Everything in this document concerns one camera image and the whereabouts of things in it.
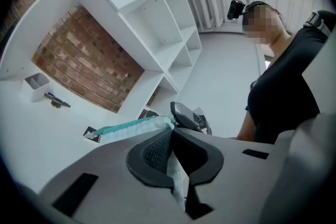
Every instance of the white pen holder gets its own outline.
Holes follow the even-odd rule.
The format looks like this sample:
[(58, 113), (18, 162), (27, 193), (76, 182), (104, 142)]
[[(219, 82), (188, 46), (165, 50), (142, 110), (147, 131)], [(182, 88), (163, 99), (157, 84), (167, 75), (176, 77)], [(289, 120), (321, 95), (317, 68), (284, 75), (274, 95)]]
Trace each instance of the white pen holder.
[(30, 102), (41, 99), (49, 91), (49, 79), (42, 73), (26, 77), (23, 80), (21, 94)]

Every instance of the black camera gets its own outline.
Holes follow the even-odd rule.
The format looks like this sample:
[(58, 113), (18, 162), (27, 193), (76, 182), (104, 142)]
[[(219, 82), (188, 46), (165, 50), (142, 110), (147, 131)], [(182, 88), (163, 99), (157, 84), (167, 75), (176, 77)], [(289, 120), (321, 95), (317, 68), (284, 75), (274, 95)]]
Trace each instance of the black camera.
[(238, 17), (243, 13), (245, 4), (240, 0), (232, 0), (230, 4), (230, 9), (227, 14), (229, 20), (238, 19)]

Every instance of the person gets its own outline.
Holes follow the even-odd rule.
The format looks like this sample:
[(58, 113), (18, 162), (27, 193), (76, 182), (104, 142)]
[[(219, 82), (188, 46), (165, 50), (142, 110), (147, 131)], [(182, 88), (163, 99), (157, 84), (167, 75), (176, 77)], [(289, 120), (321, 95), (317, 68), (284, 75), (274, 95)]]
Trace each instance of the person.
[[(332, 31), (336, 14), (326, 10), (318, 14)], [(306, 26), (294, 35), (282, 15), (263, 2), (248, 5), (243, 14), (243, 32), (254, 42), (269, 46), (274, 57), (250, 86), (246, 115), (235, 139), (274, 144), (281, 132), (295, 129), (320, 112), (302, 73), (327, 36)]]

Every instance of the white cabinet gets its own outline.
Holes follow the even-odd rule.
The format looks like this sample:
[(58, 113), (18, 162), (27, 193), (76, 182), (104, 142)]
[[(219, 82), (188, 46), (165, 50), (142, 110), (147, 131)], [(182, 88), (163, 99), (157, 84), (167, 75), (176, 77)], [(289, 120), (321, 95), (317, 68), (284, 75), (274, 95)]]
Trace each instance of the white cabinet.
[(202, 46), (187, 0), (81, 0), (83, 6), (145, 70), (118, 114), (136, 120), (150, 109), (168, 115)]

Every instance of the black t-shirt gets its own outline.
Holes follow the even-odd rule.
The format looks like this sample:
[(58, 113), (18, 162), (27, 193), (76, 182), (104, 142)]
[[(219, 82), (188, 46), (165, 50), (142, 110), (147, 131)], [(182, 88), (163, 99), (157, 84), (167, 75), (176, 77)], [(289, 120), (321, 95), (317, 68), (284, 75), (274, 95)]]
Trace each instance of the black t-shirt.
[(319, 113), (302, 73), (326, 39), (315, 28), (300, 29), (279, 59), (251, 84), (246, 110), (256, 127), (256, 142), (273, 144), (281, 132)]

